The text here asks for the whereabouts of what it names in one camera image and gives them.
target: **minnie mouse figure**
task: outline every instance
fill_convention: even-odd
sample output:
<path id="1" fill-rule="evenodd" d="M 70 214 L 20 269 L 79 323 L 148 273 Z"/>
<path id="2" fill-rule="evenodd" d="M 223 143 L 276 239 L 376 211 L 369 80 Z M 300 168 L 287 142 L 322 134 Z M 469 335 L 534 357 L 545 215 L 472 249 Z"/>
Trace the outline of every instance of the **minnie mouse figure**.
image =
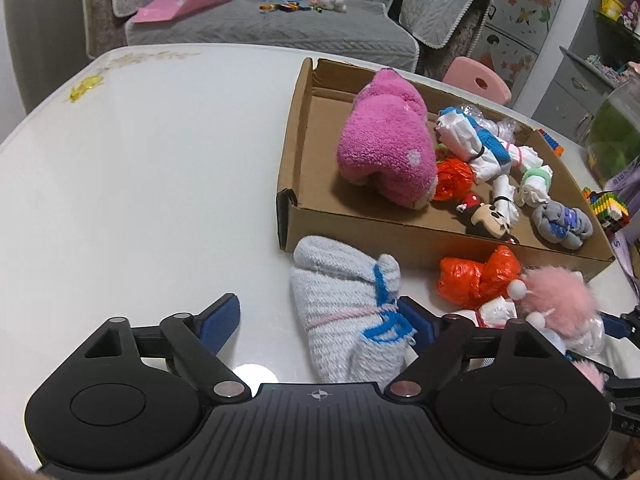
<path id="1" fill-rule="evenodd" d="M 465 196 L 456 211 L 460 213 L 460 221 L 466 226 L 466 234 L 510 244 L 520 243 L 511 235 L 511 227 L 504 215 L 495 205 L 483 203 L 475 193 Z"/>

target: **pink folder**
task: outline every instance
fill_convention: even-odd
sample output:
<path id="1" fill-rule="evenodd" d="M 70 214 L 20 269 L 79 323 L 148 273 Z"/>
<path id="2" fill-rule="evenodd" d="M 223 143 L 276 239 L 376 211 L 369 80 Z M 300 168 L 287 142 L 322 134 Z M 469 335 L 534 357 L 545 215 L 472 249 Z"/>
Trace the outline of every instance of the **pink folder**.
<path id="1" fill-rule="evenodd" d="M 208 9 L 226 4 L 231 0 L 154 0 L 142 7 L 133 17 L 135 23 L 168 22 L 196 10 Z"/>

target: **pink string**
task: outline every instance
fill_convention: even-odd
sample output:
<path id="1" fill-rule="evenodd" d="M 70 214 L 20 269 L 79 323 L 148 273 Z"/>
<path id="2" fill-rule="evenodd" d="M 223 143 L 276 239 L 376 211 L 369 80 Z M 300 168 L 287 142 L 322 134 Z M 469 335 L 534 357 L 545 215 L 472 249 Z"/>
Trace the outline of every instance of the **pink string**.
<path id="1" fill-rule="evenodd" d="M 507 142 L 507 151 L 509 151 L 509 146 L 513 146 L 516 150 L 518 150 L 518 165 L 516 166 L 516 168 L 519 168 L 520 166 L 522 166 L 522 150 L 515 144 Z"/>
<path id="2" fill-rule="evenodd" d="M 367 308 L 359 308 L 357 310 L 345 310 L 344 312 L 336 312 L 335 314 L 329 314 L 328 316 L 322 316 L 316 320 L 308 323 L 305 327 L 307 331 L 318 328 L 319 326 L 326 325 L 334 321 L 340 321 L 343 319 L 356 319 L 358 317 L 373 316 L 374 314 L 381 314 L 385 310 L 396 310 L 397 307 L 392 304 L 386 304 L 383 306 L 370 306 Z"/>

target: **sofa seat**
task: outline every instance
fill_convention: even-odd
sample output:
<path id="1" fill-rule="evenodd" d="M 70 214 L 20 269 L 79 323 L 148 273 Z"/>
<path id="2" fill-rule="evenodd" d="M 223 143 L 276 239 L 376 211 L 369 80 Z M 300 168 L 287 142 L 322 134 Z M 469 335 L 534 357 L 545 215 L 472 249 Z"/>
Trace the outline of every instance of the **sofa seat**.
<path id="1" fill-rule="evenodd" d="M 126 25 L 127 44 L 249 43 L 363 59 L 414 72 L 419 46 L 379 2 L 348 0 L 347 12 L 274 10 L 259 0 L 232 0 L 174 22 Z"/>

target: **drawer handle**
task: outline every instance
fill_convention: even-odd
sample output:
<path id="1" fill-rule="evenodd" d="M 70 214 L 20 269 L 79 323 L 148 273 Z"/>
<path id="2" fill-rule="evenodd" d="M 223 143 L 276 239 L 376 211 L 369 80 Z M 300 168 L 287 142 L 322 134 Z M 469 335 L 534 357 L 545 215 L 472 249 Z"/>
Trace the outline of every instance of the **drawer handle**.
<path id="1" fill-rule="evenodd" d="M 577 77 L 572 77 L 571 82 L 574 84 L 576 88 L 579 88 L 580 90 L 583 90 L 585 92 L 588 90 L 585 84 L 582 81 L 580 81 Z"/>
<path id="2" fill-rule="evenodd" d="M 588 118 L 590 117 L 590 114 L 585 114 L 583 118 L 580 119 L 580 122 L 578 123 L 578 125 L 575 127 L 576 131 L 578 129 L 580 129 L 580 126 L 582 126 L 582 124 L 584 123 L 584 121 L 586 121 Z"/>

